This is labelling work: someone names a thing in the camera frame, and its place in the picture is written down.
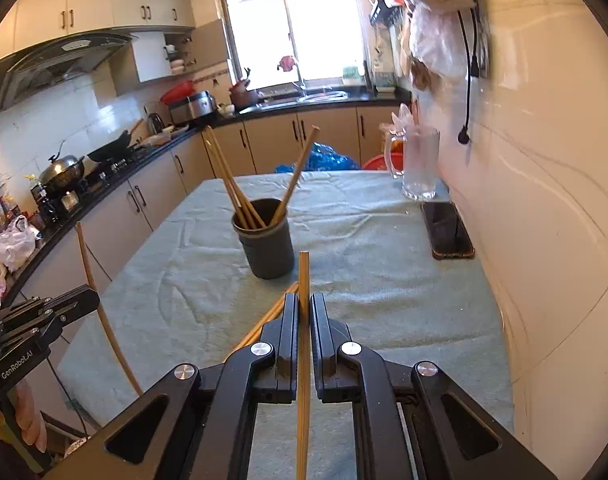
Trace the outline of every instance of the finger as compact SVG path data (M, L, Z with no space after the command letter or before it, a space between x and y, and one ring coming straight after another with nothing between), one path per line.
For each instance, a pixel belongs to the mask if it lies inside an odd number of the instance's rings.
M33 402L33 394L31 387L26 381L20 381L15 387L17 392L17 406L15 407L15 420L17 425L22 430L28 430L31 427L35 416L35 405Z
M46 424L44 419L40 417L40 434L35 441L35 447L42 453L46 451Z
M22 438L29 446L35 444L37 437L40 436L40 420L41 417L35 417L28 430L22 431Z

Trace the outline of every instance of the table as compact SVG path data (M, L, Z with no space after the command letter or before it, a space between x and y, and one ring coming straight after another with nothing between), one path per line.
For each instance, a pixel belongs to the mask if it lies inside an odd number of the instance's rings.
M290 175L238 178L249 199L281 197ZM447 198L446 192L441 198ZM102 301L144 389L176 364L222 361L297 279L248 268L221 180L201 184L152 234ZM304 173L289 205L295 251L310 252L311 291L354 340L405 365L431 360L508 430L513 403L500 313L478 259L431 257L418 204L388 173ZM100 423L135 400L97 316L59 372ZM311 404L308 478L355 478L348 404ZM258 409L249 478L293 478L296 403Z

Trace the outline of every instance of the range hood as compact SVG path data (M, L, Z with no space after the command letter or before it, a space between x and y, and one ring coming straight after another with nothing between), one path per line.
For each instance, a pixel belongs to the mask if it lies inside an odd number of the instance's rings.
M125 35L89 32L36 47L6 72L0 90L0 111L40 90L92 72L130 40Z

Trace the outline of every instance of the blue plastic bag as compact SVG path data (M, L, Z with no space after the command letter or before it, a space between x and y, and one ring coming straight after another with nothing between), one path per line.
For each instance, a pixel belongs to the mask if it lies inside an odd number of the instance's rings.
M335 150L330 146L314 142L303 171L343 171L359 169L360 165L350 156L339 155L339 153L335 153ZM280 164L275 168L275 173L292 173L294 170L295 164L291 166Z

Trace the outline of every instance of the kettle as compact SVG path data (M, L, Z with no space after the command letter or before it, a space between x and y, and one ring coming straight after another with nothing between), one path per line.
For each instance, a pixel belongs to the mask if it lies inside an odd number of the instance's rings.
M162 130L164 129L164 121L158 113L153 112L148 114L147 123L148 129L153 135L162 133Z

